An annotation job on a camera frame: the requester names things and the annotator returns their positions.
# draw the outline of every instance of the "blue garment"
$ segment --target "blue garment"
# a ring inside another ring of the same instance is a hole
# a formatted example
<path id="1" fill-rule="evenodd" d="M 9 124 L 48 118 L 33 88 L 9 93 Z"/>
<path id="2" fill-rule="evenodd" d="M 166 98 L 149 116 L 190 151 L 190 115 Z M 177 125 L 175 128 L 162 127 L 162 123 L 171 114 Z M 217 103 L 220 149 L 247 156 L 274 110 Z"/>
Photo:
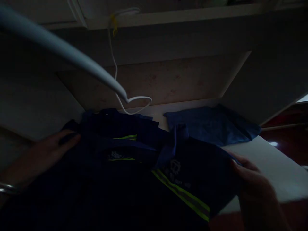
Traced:
<path id="1" fill-rule="evenodd" d="M 219 147 L 251 141 L 261 132 L 260 126 L 222 105 L 167 112 L 164 116 L 170 130 L 186 124 L 191 137 Z"/>
<path id="2" fill-rule="evenodd" d="M 86 112 L 80 124 L 70 121 L 67 128 L 81 134 L 80 142 L 5 204 L 2 230 L 207 227 L 206 218 L 240 188 L 230 166 L 234 158 L 189 137 L 184 125 L 169 133 L 154 121 L 107 109 Z M 136 140 L 125 139 L 131 135 Z"/>

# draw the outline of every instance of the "white cabinet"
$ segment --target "white cabinet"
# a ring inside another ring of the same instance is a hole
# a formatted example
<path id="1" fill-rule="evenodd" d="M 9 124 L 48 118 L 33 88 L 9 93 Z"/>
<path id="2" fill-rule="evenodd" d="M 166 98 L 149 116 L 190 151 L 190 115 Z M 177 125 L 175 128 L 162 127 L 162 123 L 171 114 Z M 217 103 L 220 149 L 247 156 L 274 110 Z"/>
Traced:
<path id="1" fill-rule="evenodd" d="M 6 3 L 48 29 L 87 27 L 77 0 L 6 0 Z"/>

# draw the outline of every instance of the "silver bangle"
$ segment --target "silver bangle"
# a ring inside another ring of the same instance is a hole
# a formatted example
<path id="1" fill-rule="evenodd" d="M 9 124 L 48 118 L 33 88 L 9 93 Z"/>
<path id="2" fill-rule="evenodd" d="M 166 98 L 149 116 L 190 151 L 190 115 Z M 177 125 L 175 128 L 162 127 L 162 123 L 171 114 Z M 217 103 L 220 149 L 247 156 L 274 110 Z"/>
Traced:
<path id="1" fill-rule="evenodd" d="M 5 193 L 9 195 L 17 195 L 20 191 L 13 185 L 0 182 L 0 193 Z"/>

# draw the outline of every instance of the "finger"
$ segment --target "finger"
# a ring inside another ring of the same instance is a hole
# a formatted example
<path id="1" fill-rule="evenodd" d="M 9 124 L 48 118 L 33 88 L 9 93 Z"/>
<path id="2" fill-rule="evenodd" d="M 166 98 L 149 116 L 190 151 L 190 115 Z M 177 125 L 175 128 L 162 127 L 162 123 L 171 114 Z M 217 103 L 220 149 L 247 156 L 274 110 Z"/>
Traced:
<path id="1" fill-rule="evenodd" d="M 65 129 L 62 130 L 56 134 L 51 135 L 50 137 L 48 137 L 50 140 L 54 141 L 54 142 L 59 142 L 60 139 L 62 139 L 63 137 L 67 136 L 68 134 L 74 133 L 75 131 L 69 130 L 69 129 Z"/>
<path id="2" fill-rule="evenodd" d="M 246 182 L 253 183 L 255 181 L 258 181 L 259 178 L 259 172 L 247 169 L 243 166 L 240 166 L 235 161 L 232 161 L 233 169 L 234 171 Z"/>
<path id="3" fill-rule="evenodd" d="M 227 150 L 227 149 L 225 149 L 225 150 L 226 150 L 231 156 L 235 157 L 235 158 L 238 160 L 238 162 L 240 162 L 240 163 L 243 165 L 243 167 L 245 167 L 245 168 L 247 168 L 247 169 L 250 169 L 250 170 L 253 170 L 253 171 L 260 171 L 260 170 L 258 169 L 258 167 L 257 167 L 255 164 L 251 163 L 247 158 L 245 158 L 245 157 L 243 157 L 243 156 L 240 156 L 240 155 L 238 155 L 238 154 L 235 154 L 235 153 L 231 152 L 230 150 Z"/>
<path id="4" fill-rule="evenodd" d="M 68 142 L 57 148 L 54 151 L 54 153 L 60 156 L 64 155 L 69 149 L 74 147 L 79 142 L 80 138 L 81 138 L 80 134 L 77 134 L 76 136 L 71 138 Z"/>

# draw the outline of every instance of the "folded blue cloth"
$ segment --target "folded blue cloth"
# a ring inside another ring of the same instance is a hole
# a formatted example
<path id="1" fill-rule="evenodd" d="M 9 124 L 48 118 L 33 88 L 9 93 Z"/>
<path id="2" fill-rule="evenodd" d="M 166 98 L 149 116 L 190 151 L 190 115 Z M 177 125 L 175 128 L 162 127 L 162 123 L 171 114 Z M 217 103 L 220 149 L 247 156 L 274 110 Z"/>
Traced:
<path id="1" fill-rule="evenodd" d="M 191 137 L 220 147 L 251 141 L 261 132 L 260 126 L 222 105 L 167 112 L 164 116 L 170 130 L 186 124 Z"/>

